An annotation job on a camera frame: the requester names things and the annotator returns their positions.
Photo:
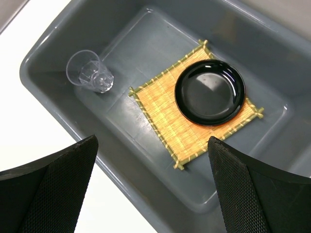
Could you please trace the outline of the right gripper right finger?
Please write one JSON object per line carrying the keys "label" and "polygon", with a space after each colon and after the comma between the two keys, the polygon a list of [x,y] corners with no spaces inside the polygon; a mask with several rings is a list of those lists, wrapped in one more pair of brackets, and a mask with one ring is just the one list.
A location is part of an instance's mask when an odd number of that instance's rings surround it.
{"label": "right gripper right finger", "polygon": [[309,233],[311,180],[248,156],[212,136],[207,143],[228,233]]}

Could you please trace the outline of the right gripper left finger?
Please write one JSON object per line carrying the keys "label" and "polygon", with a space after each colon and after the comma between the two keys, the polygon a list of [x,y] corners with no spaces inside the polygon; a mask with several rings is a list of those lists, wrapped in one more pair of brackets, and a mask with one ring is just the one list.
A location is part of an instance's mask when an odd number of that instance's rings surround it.
{"label": "right gripper left finger", "polygon": [[89,136],[0,173],[2,233],[75,231],[99,148]]}

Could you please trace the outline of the black plate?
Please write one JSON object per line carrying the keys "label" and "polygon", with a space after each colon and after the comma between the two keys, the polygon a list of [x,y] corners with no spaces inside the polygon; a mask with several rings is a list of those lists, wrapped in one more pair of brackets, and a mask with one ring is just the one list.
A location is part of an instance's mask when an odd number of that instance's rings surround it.
{"label": "black plate", "polygon": [[232,120],[246,101],[246,86],[236,68],[209,59],[194,62],[179,75],[174,98],[181,114],[201,126],[218,126]]}

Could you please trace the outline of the clear plastic cup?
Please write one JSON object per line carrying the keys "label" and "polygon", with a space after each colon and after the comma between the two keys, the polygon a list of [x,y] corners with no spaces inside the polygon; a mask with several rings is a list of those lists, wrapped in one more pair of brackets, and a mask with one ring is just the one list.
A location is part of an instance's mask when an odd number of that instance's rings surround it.
{"label": "clear plastic cup", "polygon": [[97,93],[109,91],[114,84],[114,75],[92,50],[73,54],[66,65],[66,76],[73,85]]}

